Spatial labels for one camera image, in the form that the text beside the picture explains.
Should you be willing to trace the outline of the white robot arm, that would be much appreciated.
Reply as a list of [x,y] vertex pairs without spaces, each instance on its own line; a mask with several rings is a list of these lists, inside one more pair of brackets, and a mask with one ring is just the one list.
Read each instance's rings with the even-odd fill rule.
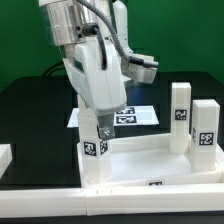
[[158,63],[128,45],[127,8],[121,0],[39,0],[52,42],[79,103],[82,138],[115,137],[114,114],[127,97],[124,76],[152,83]]

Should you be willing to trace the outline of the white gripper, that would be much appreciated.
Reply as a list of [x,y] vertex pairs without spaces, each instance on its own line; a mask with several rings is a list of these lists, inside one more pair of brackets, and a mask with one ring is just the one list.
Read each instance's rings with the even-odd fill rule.
[[113,113],[123,110],[127,103],[122,75],[151,84],[157,69],[154,68],[156,62],[152,56],[130,54],[149,64],[135,65],[121,60],[111,41],[104,41],[104,46],[105,69],[102,68],[102,50],[96,39],[65,45],[63,62],[72,87],[98,116],[99,137],[110,140],[115,137]]

